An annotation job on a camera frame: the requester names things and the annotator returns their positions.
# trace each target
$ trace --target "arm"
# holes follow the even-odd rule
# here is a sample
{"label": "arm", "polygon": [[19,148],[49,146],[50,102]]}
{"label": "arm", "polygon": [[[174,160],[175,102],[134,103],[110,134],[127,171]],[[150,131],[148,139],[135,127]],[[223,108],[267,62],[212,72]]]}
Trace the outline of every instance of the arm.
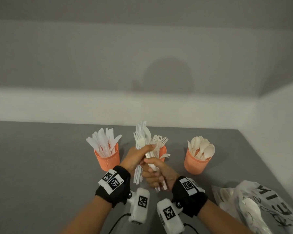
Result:
{"label": "arm", "polygon": [[[136,166],[141,162],[144,155],[154,148],[155,145],[146,145],[139,150],[132,147],[120,166],[125,168],[132,177]],[[111,203],[96,195],[93,201],[79,213],[62,234],[99,234],[111,209]]]}
{"label": "arm", "polygon": [[[142,176],[146,178],[148,184],[155,188],[160,187],[160,182],[166,180],[169,190],[172,190],[175,181],[180,177],[170,166],[166,165],[159,159],[145,158],[145,164],[142,164]],[[147,163],[152,163],[160,169],[160,172],[154,173]],[[246,226],[223,211],[210,200],[207,200],[198,213],[198,218],[206,225],[206,227],[214,234],[251,234]]]}
{"label": "arm", "polygon": [[112,209],[112,204],[95,196],[62,234],[98,234]]}
{"label": "arm", "polygon": [[197,216],[215,234],[253,234],[246,226],[207,200]]}

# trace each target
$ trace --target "hand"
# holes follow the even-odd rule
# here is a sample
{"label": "hand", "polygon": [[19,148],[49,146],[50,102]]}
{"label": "hand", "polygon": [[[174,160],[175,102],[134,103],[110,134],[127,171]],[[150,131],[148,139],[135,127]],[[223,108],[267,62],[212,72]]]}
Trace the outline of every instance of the hand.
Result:
{"label": "hand", "polygon": [[[178,177],[180,177],[180,175],[176,173],[174,169],[156,157],[145,158],[144,162],[145,163],[141,165],[143,169],[142,177],[146,178],[149,186],[152,188],[160,187],[160,182],[165,179],[168,189],[172,190],[175,181],[178,179]],[[148,164],[154,164],[160,169],[160,172],[154,172]]]}
{"label": "hand", "polygon": [[143,159],[144,155],[155,149],[155,146],[155,144],[148,144],[141,149],[136,149],[135,147],[130,148],[120,166],[125,168],[130,173],[131,177],[133,177],[135,169]]}

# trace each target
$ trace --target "white controller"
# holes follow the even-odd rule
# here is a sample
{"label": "white controller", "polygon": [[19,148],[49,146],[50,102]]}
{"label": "white controller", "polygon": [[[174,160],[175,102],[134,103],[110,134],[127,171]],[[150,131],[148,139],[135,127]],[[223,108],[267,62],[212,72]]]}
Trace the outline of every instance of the white controller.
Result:
{"label": "white controller", "polygon": [[184,231],[185,227],[179,217],[183,208],[177,208],[175,203],[164,199],[157,203],[156,210],[167,234],[180,234]]}
{"label": "white controller", "polygon": [[138,188],[136,192],[130,191],[127,201],[131,204],[129,222],[136,224],[145,223],[147,220],[150,192],[143,188]]}

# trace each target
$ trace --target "orange plastic cup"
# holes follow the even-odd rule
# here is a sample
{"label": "orange plastic cup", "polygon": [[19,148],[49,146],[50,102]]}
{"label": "orange plastic cup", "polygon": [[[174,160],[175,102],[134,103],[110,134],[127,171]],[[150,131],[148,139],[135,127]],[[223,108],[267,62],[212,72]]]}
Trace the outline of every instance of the orange plastic cup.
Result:
{"label": "orange plastic cup", "polygon": [[164,145],[164,147],[160,148],[160,157],[161,157],[163,154],[165,154],[165,153],[167,153],[167,149],[166,149],[166,146]]}
{"label": "orange plastic cup", "polygon": [[198,175],[203,172],[204,168],[206,167],[206,165],[208,164],[210,160],[211,160],[211,157],[209,157],[205,161],[196,159],[190,154],[189,149],[187,149],[184,166],[185,166],[185,169],[191,174]]}
{"label": "orange plastic cup", "polygon": [[115,145],[115,153],[110,157],[100,157],[96,151],[94,151],[97,156],[100,167],[104,171],[108,171],[109,169],[113,169],[115,166],[119,165],[119,151],[118,151],[118,143]]}

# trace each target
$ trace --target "forearm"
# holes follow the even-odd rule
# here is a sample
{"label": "forearm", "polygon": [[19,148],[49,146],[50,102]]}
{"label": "forearm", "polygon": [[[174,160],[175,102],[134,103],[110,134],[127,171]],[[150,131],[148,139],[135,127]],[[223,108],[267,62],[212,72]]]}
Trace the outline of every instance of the forearm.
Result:
{"label": "forearm", "polygon": [[111,209],[111,203],[95,196],[62,234],[99,234]]}
{"label": "forearm", "polygon": [[198,214],[198,218],[213,234],[253,234],[246,226],[207,200]]}

